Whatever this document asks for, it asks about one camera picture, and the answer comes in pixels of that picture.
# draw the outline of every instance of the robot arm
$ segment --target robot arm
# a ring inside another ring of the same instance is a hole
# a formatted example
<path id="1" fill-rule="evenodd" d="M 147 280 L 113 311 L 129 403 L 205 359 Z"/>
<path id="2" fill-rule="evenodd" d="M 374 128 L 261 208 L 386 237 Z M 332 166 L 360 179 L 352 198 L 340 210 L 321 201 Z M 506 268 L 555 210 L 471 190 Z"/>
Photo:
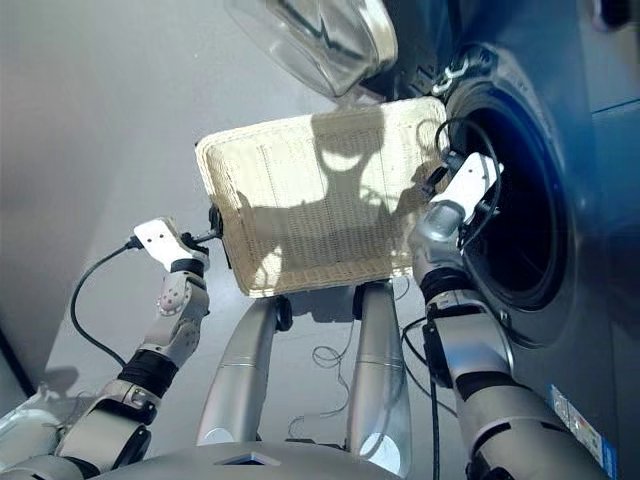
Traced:
<path id="1" fill-rule="evenodd" d="M 606 479 L 543 399 L 513 379 L 509 342 L 464 270 L 459 229 L 495 178 L 493 162 L 472 154 L 410 237 L 426 304 L 425 356 L 436 383 L 455 392 L 467 477 Z"/>
<path id="2" fill-rule="evenodd" d="M 151 441 L 147 429 L 178 369 L 195 351 L 200 322 L 208 312 L 203 279 L 208 250 L 173 222 L 159 218 L 134 229 L 149 254 L 169 272 L 154 324 L 116 379 L 64 436 L 55 456 L 34 457 L 10 469 L 10 479 L 76 480 L 142 459 Z"/>

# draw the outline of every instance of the wicker basket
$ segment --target wicker basket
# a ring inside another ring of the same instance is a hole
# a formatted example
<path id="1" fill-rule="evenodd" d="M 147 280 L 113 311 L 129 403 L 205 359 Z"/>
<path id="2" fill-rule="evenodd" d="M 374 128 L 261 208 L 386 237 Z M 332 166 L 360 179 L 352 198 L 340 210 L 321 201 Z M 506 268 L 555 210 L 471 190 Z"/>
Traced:
<path id="1" fill-rule="evenodd" d="M 407 236 L 440 165 L 434 98 L 309 115 L 209 135 L 196 148 L 251 297 L 411 273 Z"/>

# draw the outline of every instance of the cord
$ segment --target cord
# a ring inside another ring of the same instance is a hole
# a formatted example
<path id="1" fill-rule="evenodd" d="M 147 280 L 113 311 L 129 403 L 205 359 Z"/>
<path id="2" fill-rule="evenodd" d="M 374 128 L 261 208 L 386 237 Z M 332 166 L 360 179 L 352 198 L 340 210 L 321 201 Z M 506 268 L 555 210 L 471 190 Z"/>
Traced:
<path id="1" fill-rule="evenodd" d="M 346 400 L 340 407 L 334 410 L 329 410 L 329 411 L 320 412 L 320 413 L 305 413 L 304 415 L 299 415 L 294 419 L 292 419 L 289 422 L 289 428 L 288 428 L 288 433 L 290 438 L 299 439 L 299 437 L 296 437 L 293 434 L 293 427 L 297 423 L 304 422 L 305 419 L 310 417 L 315 417 L 320 419 L 331 418 L 338 415 L 339 413 L 344 411 L 344 409 L 347 408 L 347 406 L 349 406 L 349 399 L 351 398 L 351 390 L 349 389 L 349 384 L 346 382 L 346 380 L 342 376 L 342 361 L 344 360 L 344 357 L 349 351 L 349 347 L 351 346 L 351 340 L 353 339 L 353 328 L 355 326 L 355 323 L 356 323 L 355 320 L 351 323 L 351 329 L 349 330 L 349 339 L 347 340 L 347 344 L 345 345 L 342 352 L 338 353 L 337 350 L 335 350 L 332 347 L 329 347 L 328 345 L 319 345 L 315 347 L 311 352 L 311 360 L 313 360 L 313 363 L 315 363 L 318 367 L 324 368 L 324 369 L 333 369 L 336 367 L 338 368 L 338 384 L 342 388 L 344 388 L 345 392 L 347 393 Z M 322 351 L 328 352 L 328 355 L 327 356 L 321 355 L 320 352 Z"/>
<path id="2" fill-rule="evenodd" d="M 404 327 L 402 329 L 401 342 L 406 342 L 406 344 L 409 346 L 409 349 L 416 356 L 416 358 L 420 360 L 420 362 L 423 365 L 428 367 L 429 364 L 427 363 L 427 359 L 424 358 L 422 355 L 420 355 L 418 350 L 414 347 L 413 343 L 411 342 L 411 340 L 409 340 L 409 337 L 407 336 L 408 332 L 411 329 L 417 327 L 420 323 L 424 322 L 425 320 L 426 318 L 422 317 L 422 318 L 419 318 L 418 320 L 414 320 L 409 325 Z M 438 391 L 436 389 L 436 382 L 435 380 L 433 380 L 433 377 L 429 378 L 430 388 L 429 388 L 429 392 L 427 392 L 427 390 L 420 384 L 420 382 L 418 382 L 416 377 L 413 375 L 413 372 L 409 369 L 409 366 L 406 364 L 406 362 L 405 362 L 405 368 L 407 370 L 407 373 L 411 377 L 411 379 L 415 382 L 415 384 L 422 391 L 422 393 L 424 393 L 428 398 L 431 398 L 431 425 L 432 425 L 432 435 L 433 435 L 433 439 L 432 439 L 433 441 L 433 480 L 439 480 L 440 479 L 440 420 L 438 417 L 438 406 L 441 406 L 442 408 L 444 408 L 446 411 L 451 413 L 454 417 L 457 418 L 458 416 L 451 408 L 449 408 L 448 406 L 438 401 Z"/>
<path id="3" fill-rule="evenodd" d="M 440 420 L 438 419 L 438 392 L 436 382 L 429 380 L 431 390 L 431 425 L 433 433 L 433 480 L 440 479 Z"/>
<path id="4" fill-rule="evenodd" d="M 419 318 L 418 320 L 415 320 L 415 321 L 411 322 L 409 325 L 404 327 L 402 329 L 402 336 L 401 336 L 400 340 L 401 340 L 401 342 L 404 342 L 404 343 L 407 344 L 407 346 L 409 347 L 411 352 L 420 361 L 420 363 L 422 363 L 426 367 L 429 367 L 429 364 L 427 363 L 427 359 L 424 358 L 422 355 L 420 355 L 420 353 L 418 352 L 416 347 L 413 345 L 413 342 L 411 342 L 411 340 L 409 339 L 409 337 L 407 335 L 410 330 L 414 329 L 418 324 L 420 324 L 421 322 L 424 322 L 425 320 L 426 320 L 426 318 L 422 317 L 422 318 Z M 413 380 L 413 383 L 416 384 L 416 387 L 418 387 L 418 389 L 420 389 L 420 391 L 422 393 L 424 393 L 428 398 L 432 399 L 431 393 L 429 393 L 429 391 L 420 383 L 420 381 L 417 379 L 417 377 L 414 375 L 414 373 L 409 368 L 409 365 L 407 364 L 407 362 L 405 362 L 404 366 L 405 366 L 405 369 L 407 370 L 407 374 L 409 375 L 411 380 Z M 450 406 L 438 401 L 437 399 L 435 401 L 436 401 L 436 403 L 438 405 L 440 405 L 440 407 L 444 411 L 446 411 L 447 413 L 451 414 L 454 418 L 458 418 L 458 414 L 456 413 L 456 411 L 453 408 L 451 408 Z"/>
<path id="5" fill-rule="evenodd" d="M 80 294 L 80 290 L 82 289 L 82 286 L 85 284 L 85 282 L 88 280 L 88 278 L 91 276 L 93 272 L 95 272 L 98 268 L 100 268 L 102 265 L 107 263 L 109 260 L 117 257 L 121 253 L 126 252 L 127 250 L 130 250 L 132 248 L 143 248 L 142 244 L 140 243 L 140 240 L 138 240 L 137 237 L 131 237 L 129 241 L 126 244 L 124 244 L 122 247 L 118 248 L 117 250 L 110 253 L 106 257 L 98 260 L 91 267 L 89 267 L 89 269 L 86 272 L 84 272 L 84 274 L 80 278 L 80 281 L 78 281 L 76 288 L 73 290 L 73 295 L 71 295 L 70 314 L 71 314 L 71 324 L 73 325 L 73 328 L 75 328 L 76 331 L 86 341 L 91 343 L 93 346 L 99 348 L 104 353 L 106 353 L 111 358 L 113 358 L 116 362 L 118 362 L 118 365 L 120 365 L 121 367 L 124 367 L 126 365 L 126 362 L 124 361 L 124 359 L 120 355 L 118 355 L 116 352 L 111 350 L 109 347 L 107 347 L 105 344 L 93 338 L 84 328 L 82 328 L 82 326 L 78 322 L 78 316 L 76 314 L 76 303 L 78 302 L 78 295 Z"/>
<path id="6" fill-rule="evenodd" d="M 407 281 L 407 288 L 404 289 L 404 292 L 402 292 L 402 294 L 396 298 L 393 299 L 394 302 L 397 302 L 398 300 L 402 300 L 407 293 L 409 293 L 409 289 L 411 288 L 411 280 L 409 280 L 409 277 L 403 277 L 406 281 Z"/>
<path id="7" fill-rule="evenodd" d="M 438 150 L 438 153 L 442 156 L 443 151 L 442 151 L 442 148 L 440 147 L 440 135 L 442 134 L 443 130 L 447 126 L 453 125 L 456 123 L 465 125 L 471 128 L 471 130 L 473 130 L 478 134 L 478 136 L 484 143 L 487 149 L 487 152 L 489 152 L 489 157 L 491 157 L 491 160 L 493 161 L 493 166 L 497 173 L 496 188 L 495 188 L 493 197 L 491 199 L 491 203 L 489 204 L 489 208 L 487 209 L 487 212 L 485 213 L 484 218 L 482 219 L 480 224 L 475 228 L 475 230 L 466 238 L 464 239 L 461 238 L 461 243 L 459 247 L 463 248 L 465 245 L 473 242 L 478 237 L 478 235 L 480 235 L 482 230 L 484 230 L 484 228 L 487 226 L 489 221 L 493 218 L 493 215 L 495 214 L 495 211 L 498 208 L 498 201 L 500 200 L 500 195 L 502 193 L 502 177 L 500 175 L 500 164 L 498 163 L 498 157 L 496 156 L 496 152 L 493 148 L 493 144 L 491 143 L 491 140 L 489 139 L 489 136 L 487 135 L 487 132 L 485 132 L 484 129 L 480 127 L 480 125 L 478 125 L 476 122 L 474 122 L 473 120 L 469 120 L 466 117 L 449 118 L 438 127 L 435 134 L 435 144 L 436 144 L 436 149 Z"/>

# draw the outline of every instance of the label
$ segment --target label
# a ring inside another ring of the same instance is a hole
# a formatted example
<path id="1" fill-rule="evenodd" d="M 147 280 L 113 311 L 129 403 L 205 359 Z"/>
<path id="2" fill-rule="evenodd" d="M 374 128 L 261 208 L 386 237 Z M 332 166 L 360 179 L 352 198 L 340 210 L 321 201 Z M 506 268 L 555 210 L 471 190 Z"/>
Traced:
<path id="1" fill-rule="evenodd" d="M 617 480 L 617 455 L 615 449 L 578 412 L 555 385 L 551 385 L 551 406 L 571 433 L 591 452 L 593 458 L 613 480 Z"/>

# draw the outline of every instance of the washing machine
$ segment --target washing machine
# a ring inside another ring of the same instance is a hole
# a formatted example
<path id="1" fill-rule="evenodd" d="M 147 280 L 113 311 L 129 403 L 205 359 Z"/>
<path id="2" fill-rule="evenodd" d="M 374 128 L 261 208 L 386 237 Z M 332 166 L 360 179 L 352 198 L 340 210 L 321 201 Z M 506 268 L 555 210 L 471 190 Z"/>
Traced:
<path id="1" fill-rule="evenodd" d="M 505 165 L 500 213 L 466 261 L 508 327 L 517 380 L 549 400 L 612 478 L 635 478 L 640 55 L 631 2 L 385 3 L 398 61 L 368 88 L 439 95 L 450 117 L 487 132 Z M 464 125 L 450 136 L 457 151 L 484 150 Z"/>

